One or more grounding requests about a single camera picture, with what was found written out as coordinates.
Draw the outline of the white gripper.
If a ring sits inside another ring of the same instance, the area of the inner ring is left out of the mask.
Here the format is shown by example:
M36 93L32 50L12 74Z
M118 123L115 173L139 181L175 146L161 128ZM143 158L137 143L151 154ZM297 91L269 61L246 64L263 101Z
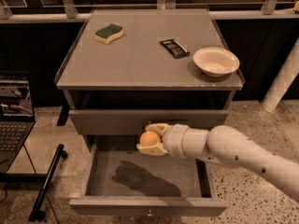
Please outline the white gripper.
M183 152L183 137L189 127L187 125L169 125L167 123L151 123L146 126L146 131L156 132L162 136L163 143L153 141L147 144L137 144L138 151L149 156L163 156L167 152L175 158L185 158Z

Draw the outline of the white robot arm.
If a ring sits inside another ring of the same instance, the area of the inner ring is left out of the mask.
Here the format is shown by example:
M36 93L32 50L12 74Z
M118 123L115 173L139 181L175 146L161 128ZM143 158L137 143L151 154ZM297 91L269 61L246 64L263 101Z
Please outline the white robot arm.
M168 154L246 168L299 202L299 164L267 151L232 127L220 125L203 130L153 123L145 128L136 147L151 156Z

